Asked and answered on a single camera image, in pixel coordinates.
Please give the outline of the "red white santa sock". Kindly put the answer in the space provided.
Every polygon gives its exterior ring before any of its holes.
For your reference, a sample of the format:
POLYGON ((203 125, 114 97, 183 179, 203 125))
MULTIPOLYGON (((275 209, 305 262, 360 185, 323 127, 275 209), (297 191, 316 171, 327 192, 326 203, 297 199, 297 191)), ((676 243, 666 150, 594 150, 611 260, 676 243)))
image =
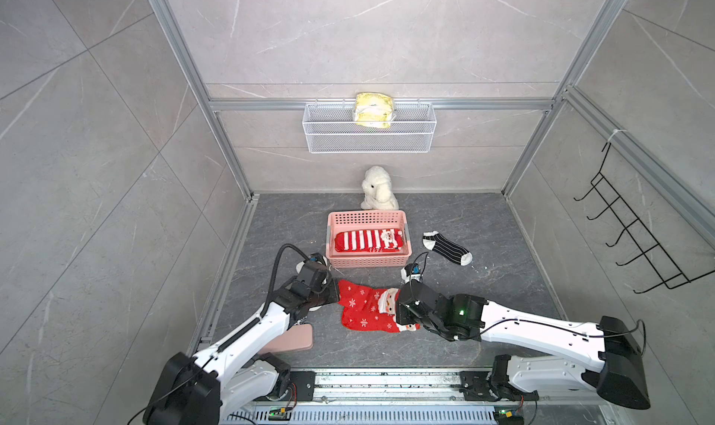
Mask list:
POLYGON ((400 229, 356 229, 340 232, 333 240, 337 253, 398 253, 404 244, 400 229))

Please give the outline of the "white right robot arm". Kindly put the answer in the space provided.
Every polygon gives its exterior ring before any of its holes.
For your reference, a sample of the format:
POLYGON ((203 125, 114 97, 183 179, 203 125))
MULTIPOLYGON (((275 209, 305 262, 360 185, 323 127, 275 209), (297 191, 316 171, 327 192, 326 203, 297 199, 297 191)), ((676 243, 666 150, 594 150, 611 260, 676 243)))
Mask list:
POLYGON ((650 408, 644 349, 632 329, 605 316, 574 323, 523 313, 471 295, 447 298, 419 281, 396 297, 398 324, 418 324, 446 341, 487 341, 518 346, 536 358, 495 357, 489 382, 500 398, 533 397, 547 389, 593 391, 635 410, 650 408))

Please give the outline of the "red snowflake sock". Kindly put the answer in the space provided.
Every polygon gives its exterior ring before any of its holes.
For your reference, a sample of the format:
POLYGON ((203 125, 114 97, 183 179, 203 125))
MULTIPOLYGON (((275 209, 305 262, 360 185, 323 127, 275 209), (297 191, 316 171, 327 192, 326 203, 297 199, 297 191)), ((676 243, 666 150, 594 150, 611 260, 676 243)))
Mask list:
POLYGON ((396 334, 420 329, 419 324, 397 323, 398 288, 374 289, 341 280, 338 289, 338 304, 344 308, 342 324, 350 330, 396 334))

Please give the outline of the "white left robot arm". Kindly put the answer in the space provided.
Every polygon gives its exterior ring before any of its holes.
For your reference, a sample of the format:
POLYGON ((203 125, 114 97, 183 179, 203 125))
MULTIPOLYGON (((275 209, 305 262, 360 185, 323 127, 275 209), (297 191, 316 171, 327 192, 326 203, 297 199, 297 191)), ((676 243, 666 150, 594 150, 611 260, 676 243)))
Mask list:
POLYGON ((133 418, 144 424, 218 424, 256 398, 285 394, 292 387, 290 365, 262 348, 303 322, 310 310, 338 300, 329 259, 283 244, 261 309, 210 347, 171 357, 148 405, 133 418))

